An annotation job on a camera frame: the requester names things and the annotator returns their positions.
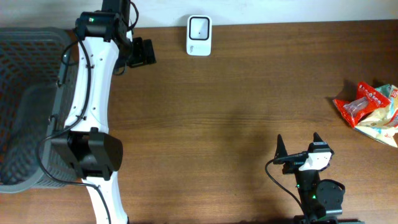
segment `white wall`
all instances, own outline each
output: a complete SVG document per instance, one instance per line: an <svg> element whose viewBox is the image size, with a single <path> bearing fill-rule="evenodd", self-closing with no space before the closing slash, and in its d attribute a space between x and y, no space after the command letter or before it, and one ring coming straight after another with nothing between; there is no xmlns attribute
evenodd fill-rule
<svg viewBox="0 0 398 224"><path fill-rule="evenodd" d="M398 0L135 0L138 27L185 26L189 14L206 14L214 25L269 22L398 19ZM83 11L102 0L0 0L1 27L72 28Z"/></svg>

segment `gray plastic basket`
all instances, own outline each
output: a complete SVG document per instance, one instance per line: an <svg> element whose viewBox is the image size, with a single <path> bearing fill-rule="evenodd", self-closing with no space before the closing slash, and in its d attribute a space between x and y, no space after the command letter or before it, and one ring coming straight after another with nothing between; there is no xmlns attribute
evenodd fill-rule
<svg viewBox="0 0 398 224"><path fill-rule="evenodd" d="M77 68L60 63L70 42L60 29L0 29L0 193L62 186L39 169L34 149L63 128L72 105ZM51 174L76 179L50 141L40 151Z"/></svg>

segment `snack bag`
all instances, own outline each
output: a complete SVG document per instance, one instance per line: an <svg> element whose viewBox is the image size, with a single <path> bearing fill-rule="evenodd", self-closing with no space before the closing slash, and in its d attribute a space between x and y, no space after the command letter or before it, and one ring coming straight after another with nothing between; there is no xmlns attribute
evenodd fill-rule
<svg viewBox="0 0 398 224"><path fill-rule="evenodd" d="M388 97L391 104L373 111L358 123L355 129L379 142L398 147L393 138L395 133L398 133L398 88L394 85L384 85L376 90Z"/></svg>
<svg viewBox="0 0 398 224"><path fill-rule="evenodd" d="M378 108L385 108L390 100L365 82L358 83L356 100L351 103L344 100L333 100L344 119L355 128L359 120Z"/></svg>

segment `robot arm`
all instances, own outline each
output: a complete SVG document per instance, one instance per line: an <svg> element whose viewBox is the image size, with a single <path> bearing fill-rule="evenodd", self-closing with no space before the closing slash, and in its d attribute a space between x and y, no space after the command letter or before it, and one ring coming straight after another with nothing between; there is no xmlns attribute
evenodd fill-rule
<svg viewBox="0 0 398 224"><path fill-rule="evenodd" d="M76 20L75 34L87 52L85 58L79 43L79 69L75 94L65 127L81 116L83 119L69 132L52 139L54 149L77 176L87 184L98 186L112 223L128 223L121 203L118 170L123 157L120 140L110 136L108 128L108 99L112 74L126 69L156 63L152 42L132 39L129 24L130 1L104 0L101 11L83 12ZM91 69L90 95L88 69ZM104 203L97 191L88 187L97 223L110 223Z"/></svg>
<svg viewBox="0 0 398 224"><path fill-rule="evenodd" d="M300 201L291 194L301 209L304 216L294 217L294 223L300 224L337 224L337 216L343 213L341 204L345 193L345 186L334 180L321 180L319 172L329 166L329 161L335 153L329 145L324 142L317 133L313 134L313 142L310 143L308 150L298 154L288 155L282 136L278 135L277 149L275 158L269 161L267 166L274 164L283 164L283 174L294 174L296 178L296 188L300 195ZM363 223L363 222L340 222L340 223Z"/></svg>

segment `wooden table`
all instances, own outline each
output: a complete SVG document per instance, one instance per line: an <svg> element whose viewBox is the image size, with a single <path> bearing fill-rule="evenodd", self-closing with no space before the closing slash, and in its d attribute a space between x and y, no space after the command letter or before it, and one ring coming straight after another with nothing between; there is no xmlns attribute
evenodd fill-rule
<svg viewBox="0 0 398 224"><path fill-rule="evenodd" d="M114 77L110 133L124 144L123 206L139 223L267 222L301 214L265 174L282 134L289 153L313 132L335 151L322 179L346 186L341 218L397 223L398 149L349 128L330 102L355 83L398 85L398 21L218 26L209 57L184 27L137 29L157 64ZM295 179L270 167L295 193ZM85 188L0 195L1 223L94 223Z"/></svg>

